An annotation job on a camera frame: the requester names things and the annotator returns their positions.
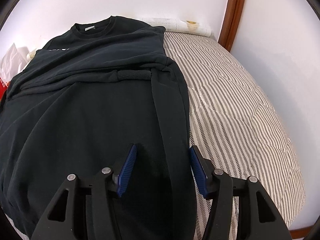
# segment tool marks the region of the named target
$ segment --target red object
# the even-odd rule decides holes
[[[2,98],[4,92],[7,90],[7,86],[3,83],[3,81],[0,78],[0,98]]]

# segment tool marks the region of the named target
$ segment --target white print on shirt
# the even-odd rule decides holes
[[[66,49],[47,49],[47,50],[66,50]]]

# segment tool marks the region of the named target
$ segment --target plastic bag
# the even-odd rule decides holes
[[[18,52],[16,45],[12,44],[0,61],[0,78],[3,83],[8,86],[11,79],[20,73],[26,64],[27,62]]]

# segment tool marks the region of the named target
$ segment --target black sweatshirt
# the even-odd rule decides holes
[[[112,167],[135,143],[115,202],[122,238],[193,239],[188,91],[164,31],[124,17],[75,24],[12,79],[0,102],[0,204],[22,233],[68,174]]]

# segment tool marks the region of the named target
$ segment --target fabric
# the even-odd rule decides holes
[[[188,90],[163,33],[123,17],[76,24],[12,79],[0,102],[0,202],[22,233],[31,237],[69,174],[112,167],[134,143],[115,201],[122,239],[193,238]]]
[[[165,33],[167,56],[179,65],[190,101],[190,145],[230,176],[256,176],[287,226],[304,203],[304,188],[292,143],[273,106],[239,62],[210,38]],[[197,190],[201,239],[211,203]],[[230,239],[236,239],[234,198]]]
[[[16,232],[18,233],[18,235],[22,238],[22,240],[29,240],[29,237],[27,237],[25,234],[21,233],[15,226],[14,226],[14,223],[12,221],[11,218],[9,218],[7,215],[6,215],[7,219],[9,220],[10,224],[14,227],[14,229],[16,230]]]

